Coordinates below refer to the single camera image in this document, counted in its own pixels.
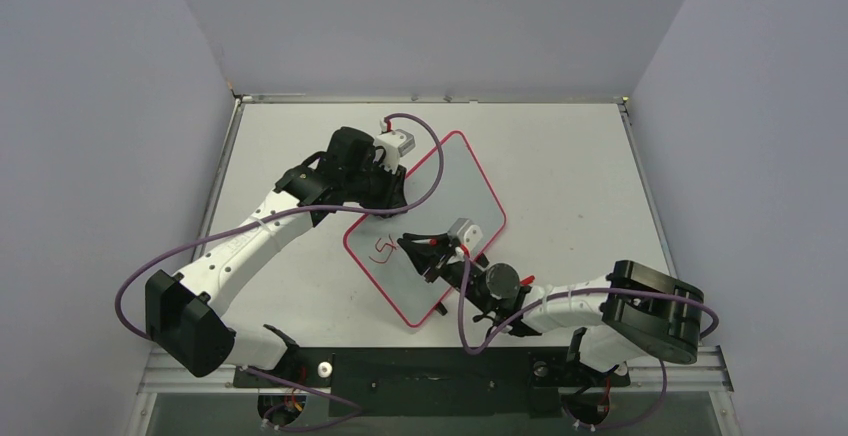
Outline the red capped whiteboard marker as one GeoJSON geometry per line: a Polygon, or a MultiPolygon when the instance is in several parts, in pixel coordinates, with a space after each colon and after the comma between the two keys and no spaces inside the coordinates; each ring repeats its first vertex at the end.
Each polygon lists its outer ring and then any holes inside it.
{"type": "Polygon", "coordinates": [[[456,240],[450,237],[431,237],[422,238],[415,241],[418,245],[427,247],[454,248],[457,244],[456,240]]]}

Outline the pink framed whiteboard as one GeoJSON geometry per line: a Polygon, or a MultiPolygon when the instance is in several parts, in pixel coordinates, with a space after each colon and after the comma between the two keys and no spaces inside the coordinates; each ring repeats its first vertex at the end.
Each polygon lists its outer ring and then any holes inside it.
{"type": "Polygon", "coordinates": [[[388,219],[363,216],[343,236],[343,245],[400,319],[411,328],[421,326],[448,294],[443,280],[427,283],[417,274],[397,243],[404,233],[437,235],[460,218],[482,230],[471,249],[477,256],[488,249],[506,226],[506,212],[460,131],[442,140],[445,163],[436,191],[412,211],[388,219]]]}

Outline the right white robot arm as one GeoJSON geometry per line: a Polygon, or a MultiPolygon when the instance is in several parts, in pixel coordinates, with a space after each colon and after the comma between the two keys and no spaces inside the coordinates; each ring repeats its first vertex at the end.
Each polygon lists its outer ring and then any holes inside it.
{"type": "Polygon", "coordinates": [[[700,289],[631,260],[594,280],[542,286],[523,283],[506,263],[474,261],[457,234],[405,233],[397,244],[426,281],[458,291],[458,333],[467,353],[482,353],[501,333],[536,337],[571,328],[564,369],[578,383],[643,356],[691,365],[706,333],[702,317],[709,316],[710,330],[718,323],[700,289]]]}

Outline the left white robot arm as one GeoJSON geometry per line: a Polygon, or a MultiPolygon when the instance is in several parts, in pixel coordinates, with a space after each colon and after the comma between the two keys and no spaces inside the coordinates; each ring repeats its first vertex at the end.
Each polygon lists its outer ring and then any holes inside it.
{"type": "Polygon", "coordinates": [[[254,366],[272,385],[291,383],[298,358],[292,339],[261,326],[237,329],[223,317],[245,285],[282,249],[337,206],[405,206],[401,158],[415,146],[403,130],[369,134],[336,130],[324,151],[287,170],[243,225],[175,274],[159,270],[145,283],[147,335],[195,377],[224,364],[254,366]]]}

